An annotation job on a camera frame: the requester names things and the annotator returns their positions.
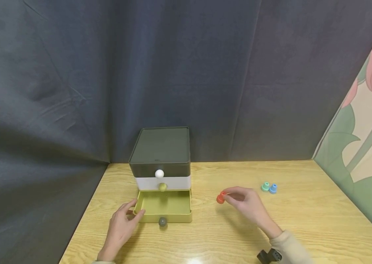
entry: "yellow drawer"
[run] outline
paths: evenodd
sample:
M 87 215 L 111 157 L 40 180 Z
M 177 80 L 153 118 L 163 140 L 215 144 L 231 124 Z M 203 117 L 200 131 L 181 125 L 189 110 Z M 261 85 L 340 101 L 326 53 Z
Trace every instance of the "yellow drawer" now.
M 139 191 L 134 214 L 142 209 L 141 223 L 158 223 L 162 217 L 167 223 L 190 223 L 191 191 Z

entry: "teal bottle cap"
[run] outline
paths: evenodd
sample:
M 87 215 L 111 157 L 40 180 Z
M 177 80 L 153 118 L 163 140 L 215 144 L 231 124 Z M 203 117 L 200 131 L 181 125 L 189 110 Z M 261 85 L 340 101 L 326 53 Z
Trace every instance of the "teal bottle cap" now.
M 266 182 L 262 185 L 261 189 L 262 189 L 264 192 L 269 191 L 269 182 L 266 181 Z

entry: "blue bottle cap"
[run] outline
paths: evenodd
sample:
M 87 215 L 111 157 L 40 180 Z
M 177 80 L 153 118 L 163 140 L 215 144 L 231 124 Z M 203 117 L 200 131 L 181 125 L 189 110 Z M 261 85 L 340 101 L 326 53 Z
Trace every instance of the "blue bottle cap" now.
M 272 193 L 272 194 L 276 194 L 277 193 L 277 184 L 273 183 L 271 185 L 271 187 L 269 187 L 269 192 Z

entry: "dark gray drawer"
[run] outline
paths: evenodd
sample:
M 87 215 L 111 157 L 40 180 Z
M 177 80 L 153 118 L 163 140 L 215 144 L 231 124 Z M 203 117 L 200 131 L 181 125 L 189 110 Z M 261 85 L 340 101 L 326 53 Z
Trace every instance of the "dark gray drawer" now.
M 189 128 L 143 128 L 129 164 L 134 177 L 155 177 L 159 169 L 164 177 L 189 176 Z

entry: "sleeve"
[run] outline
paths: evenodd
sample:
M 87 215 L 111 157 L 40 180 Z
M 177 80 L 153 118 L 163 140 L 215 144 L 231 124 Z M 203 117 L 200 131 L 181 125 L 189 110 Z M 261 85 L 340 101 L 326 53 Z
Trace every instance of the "sleeve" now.
M 314 264 L 306 249 L 287 230 L 280 236 L 270 239 L 269 242 L 272 248 L 283 256 L 283 259 L 278 262 L 280 264 Z
M 115 262 L 110 261 L 94 261 L 92 264 L 115 264 Z

